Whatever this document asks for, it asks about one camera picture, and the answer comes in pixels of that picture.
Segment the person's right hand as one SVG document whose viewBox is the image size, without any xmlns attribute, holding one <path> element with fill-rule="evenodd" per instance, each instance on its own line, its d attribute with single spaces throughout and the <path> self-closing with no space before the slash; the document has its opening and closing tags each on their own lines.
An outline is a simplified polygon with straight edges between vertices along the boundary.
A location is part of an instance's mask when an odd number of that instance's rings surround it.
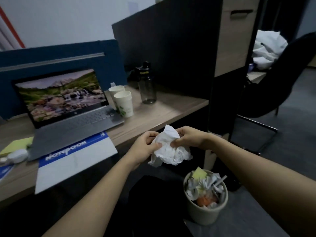
<svg viewBox="0 0 316 237">
<path fill-rule="evenodd" d="M 180 138 L 176 140 L 183 140 L 184 146 L 210 150 L 209 133 L 189 126 L 180 127 L 176 129 L 176 132 L 180 135 Z"/>
</svg>

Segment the person's left hand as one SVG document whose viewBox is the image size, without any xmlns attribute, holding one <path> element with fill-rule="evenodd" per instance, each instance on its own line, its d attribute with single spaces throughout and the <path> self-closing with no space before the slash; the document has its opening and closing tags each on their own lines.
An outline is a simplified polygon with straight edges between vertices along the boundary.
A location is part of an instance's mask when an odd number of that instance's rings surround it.
<svg viewBox="0 0 316 237">
<path fill-rule="evenodd" d="M 132 170 L 148 159 L 154 152 L 147 151 L 147 145 L 153 143 L 154 139 L 159 135 L 156 131 L 146 131 L 140 135 L 132 144 L 124 159 L 130 163 Z"/>
</svg>

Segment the white paper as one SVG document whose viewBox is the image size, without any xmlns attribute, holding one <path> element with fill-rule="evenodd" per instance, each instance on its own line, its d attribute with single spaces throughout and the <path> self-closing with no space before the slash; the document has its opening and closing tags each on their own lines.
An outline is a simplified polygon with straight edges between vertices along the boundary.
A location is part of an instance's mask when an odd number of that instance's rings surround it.
<svg viewBox="0 0 316 237">
<path fill-rule="evenodd" d="M 193 156 L 189 147 L 171 147 L 171 142 L 179 138 L 179 133 L 173 127 L 166 125 L 163 132 L 152 141 L 152 144 L 161 143 L 162 147 L 151 155 L 148 164 L 153 167 L 159 167 L 163 163 L 176 166 L 185 160 L 191 160 Z"/>
</svg>

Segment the person's left forearm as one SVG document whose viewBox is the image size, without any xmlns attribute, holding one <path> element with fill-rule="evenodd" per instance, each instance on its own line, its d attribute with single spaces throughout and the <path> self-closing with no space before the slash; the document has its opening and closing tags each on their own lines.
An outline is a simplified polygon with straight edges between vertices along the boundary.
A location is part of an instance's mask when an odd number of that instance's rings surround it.
<svg viewBox="0 0 316 237">
<path fill-rule="evenodd" d="M 103 237 L 129 174 L 142 162 L 126 154 L 42 237 Z"/>
</svg>

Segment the wooden desk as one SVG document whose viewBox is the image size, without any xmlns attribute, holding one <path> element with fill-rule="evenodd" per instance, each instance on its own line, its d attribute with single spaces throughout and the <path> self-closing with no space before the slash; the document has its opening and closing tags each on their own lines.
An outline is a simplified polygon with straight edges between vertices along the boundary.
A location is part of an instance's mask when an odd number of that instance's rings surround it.
<svg viewBox="0 0 316 237">
<path fill-rule="evenodd" d="M 145 131 L 157 131 L 166 124 L 172 124 L 192 113 L 208 111 L 206 99 L 183 95 L 178 91 L 158 87 L 157 101 L 151 105 L 141 102 L 140 93 L 133 84 L 125 86 L 132 94 L 134 115 L 123 125 L 107 131 L 115 147 L 132 143 Z M 0 125 L 0 151 L 13 140 L 34 135 L 34 126 L 27 113 L 10 118 Z M 34 193 L 38 161 L 17 164 L 0 181 L 0 208 Z"/>
</svg>

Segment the white paper cup leaf print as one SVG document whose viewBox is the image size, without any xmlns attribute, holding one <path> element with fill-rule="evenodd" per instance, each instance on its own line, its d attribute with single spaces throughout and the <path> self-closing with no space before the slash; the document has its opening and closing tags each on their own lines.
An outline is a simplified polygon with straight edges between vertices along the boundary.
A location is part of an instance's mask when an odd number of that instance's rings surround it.
<svg viewBox="0 0 316 237">
<path fill-rule="evenodd" d="M 121 91 L 114 94 L 114 100 L 122 117 L 129 118 L 134 115 L 130 91 Z"/>
</svg>

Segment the crumpled waste paper pile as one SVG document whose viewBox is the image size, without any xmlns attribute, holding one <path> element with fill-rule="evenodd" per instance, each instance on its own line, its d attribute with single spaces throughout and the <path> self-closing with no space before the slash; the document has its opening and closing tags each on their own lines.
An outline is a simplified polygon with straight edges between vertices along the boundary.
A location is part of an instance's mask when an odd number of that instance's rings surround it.
<svg viewBox="0 0 316 237">
<path fill-rule="evenodd" d="M 228 201 L 228 190 L 224 183 L 227 175 L 213 173 L 197 167 L 184 180 L 184 193 L 189 202 L 205 210 L 224 207 Z"/>
</svg>

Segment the person's black trousers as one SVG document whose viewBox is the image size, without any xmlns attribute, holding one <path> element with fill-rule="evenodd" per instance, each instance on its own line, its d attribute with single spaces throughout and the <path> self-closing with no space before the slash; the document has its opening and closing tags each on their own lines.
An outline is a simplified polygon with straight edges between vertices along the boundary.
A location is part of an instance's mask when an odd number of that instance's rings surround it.
<svg viewBox="0 0 316 237">
<path fill-rule="evenodd" d="M 180 180 L 143 176 L 118 201 L 103 237 L 193 237 L 184 222 L 186 202 Z"/>
</svg>

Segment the dark water bottle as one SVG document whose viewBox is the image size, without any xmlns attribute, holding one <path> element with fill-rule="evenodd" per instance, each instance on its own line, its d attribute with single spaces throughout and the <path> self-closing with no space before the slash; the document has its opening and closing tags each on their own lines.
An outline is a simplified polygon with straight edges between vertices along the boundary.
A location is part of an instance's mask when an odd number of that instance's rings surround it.
<svg viewBox="0 0 316 237">
<path fill-rule="evenodd" d="M 142 103 L 147 105 L 155 103 L 157 97 L 153 76 L 151 75 L 151 63 L 143 62 L 141 67 L 135 68 L 135 74 Z"/>
</svg>

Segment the beige waste bin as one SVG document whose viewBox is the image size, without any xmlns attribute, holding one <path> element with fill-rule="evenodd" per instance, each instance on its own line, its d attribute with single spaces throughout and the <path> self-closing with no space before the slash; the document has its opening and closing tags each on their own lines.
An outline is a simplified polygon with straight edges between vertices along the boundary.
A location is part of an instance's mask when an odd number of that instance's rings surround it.
<svg viewBox="0 0 316 237">
<path fill-rule="evenodd" d="M 183 182 L 188 213 L 193 221 L 207 226 L 213 224 L 228 203 L 226 175 L 198 167 L 189 172 Z"/>
</svg>

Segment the black office chair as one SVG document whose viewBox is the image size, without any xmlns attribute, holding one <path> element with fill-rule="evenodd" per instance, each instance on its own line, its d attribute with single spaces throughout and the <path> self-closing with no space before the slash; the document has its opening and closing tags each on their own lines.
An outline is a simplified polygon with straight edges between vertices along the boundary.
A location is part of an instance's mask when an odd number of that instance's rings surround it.
<svg viewBox="0 0 316 237">
<path fill-rule="evenodd" d="M 275 110 L 278 115 L 279 107 L 289 97 L 292 88 L 316 55 L 316 31 L 305 34 L 287 45 L 278 60 L 266 72 L 264 78 L 257 84 L 247 78 L 242 96 L 238 105 L 236 117 L 254 123 L 260 127 L 274 132 L 257 151 L 251 151 L 237 143 L 229 142 L 253 154 L 260 155 L 259 151 L 265 149 L 278 133 L 278 129 L 254 121 Z"/>
</svg>

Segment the blue desk partition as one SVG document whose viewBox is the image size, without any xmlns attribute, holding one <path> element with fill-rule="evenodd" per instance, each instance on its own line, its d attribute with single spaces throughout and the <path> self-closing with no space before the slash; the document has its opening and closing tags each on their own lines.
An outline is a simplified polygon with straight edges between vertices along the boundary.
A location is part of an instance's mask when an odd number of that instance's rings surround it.
<svg viewBox="0 0 316 237">
<path fill-rule="evenodd" d="M 26 112 L 12 80 L 88 67 L 96 71 L 105 91 L 110 83 L 127 85 L 123 58 L 114 39 L 0 51 L 0 117 L 8 120 Z"/>
</svg>

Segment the white earbuds case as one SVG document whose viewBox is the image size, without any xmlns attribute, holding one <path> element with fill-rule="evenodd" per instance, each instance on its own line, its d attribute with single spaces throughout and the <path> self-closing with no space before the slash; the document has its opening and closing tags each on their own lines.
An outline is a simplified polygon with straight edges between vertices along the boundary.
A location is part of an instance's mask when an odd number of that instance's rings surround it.
<svg viewBox="0 0 316 237">
<path fill-rule="evenodd" d="M 11 164 L 18 164 L 28 159 L 28 151 L 26 149 L 16 150 L 7 156 L 7 161 Z"/>
</svg>

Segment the yellow sticky note pad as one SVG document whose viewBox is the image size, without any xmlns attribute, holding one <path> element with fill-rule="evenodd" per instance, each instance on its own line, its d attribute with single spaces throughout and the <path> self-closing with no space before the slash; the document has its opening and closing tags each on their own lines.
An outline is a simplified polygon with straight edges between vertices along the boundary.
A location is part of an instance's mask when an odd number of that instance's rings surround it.
<svg viewBox="0 0 316 237">
<path fill-rule="evenodd" d="M 0 152 L 0 157 L 7 156 L 20 149 L 27 149 L 32 144 L 33 138 L 34 137 L 29 137 L 12 141 Z"/>
</svg>

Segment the blue booklet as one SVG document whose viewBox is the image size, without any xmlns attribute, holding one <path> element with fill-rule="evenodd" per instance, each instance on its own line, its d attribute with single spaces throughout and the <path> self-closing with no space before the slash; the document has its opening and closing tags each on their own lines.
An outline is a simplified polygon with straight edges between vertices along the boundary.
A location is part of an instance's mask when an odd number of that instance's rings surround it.
<svg viewBox="0 0 316 237">
<path fill-rule="evenodd" d="M 8 173 L 14 168 L 14 164 L 0 166 L 0 182 L 8 175 Z"/>
</svg>

